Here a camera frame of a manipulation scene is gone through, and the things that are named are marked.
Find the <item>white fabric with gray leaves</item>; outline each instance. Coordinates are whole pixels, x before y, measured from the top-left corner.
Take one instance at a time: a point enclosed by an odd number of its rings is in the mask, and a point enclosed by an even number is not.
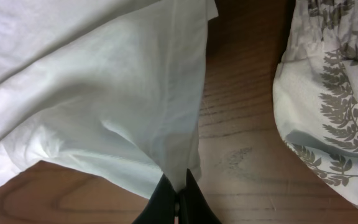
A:
[[[0,0],[0,186],[40,160],[149,197],[200,176],[213,0]]]
[[[358,0],[297,0],[273,84],[278,131],[358,208]]]

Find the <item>patterned cloth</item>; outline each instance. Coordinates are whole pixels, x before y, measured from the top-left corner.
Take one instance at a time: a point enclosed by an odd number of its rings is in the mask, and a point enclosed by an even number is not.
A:
[[[297,0],[273,101],[288,147],[358,208],[358,1]]]

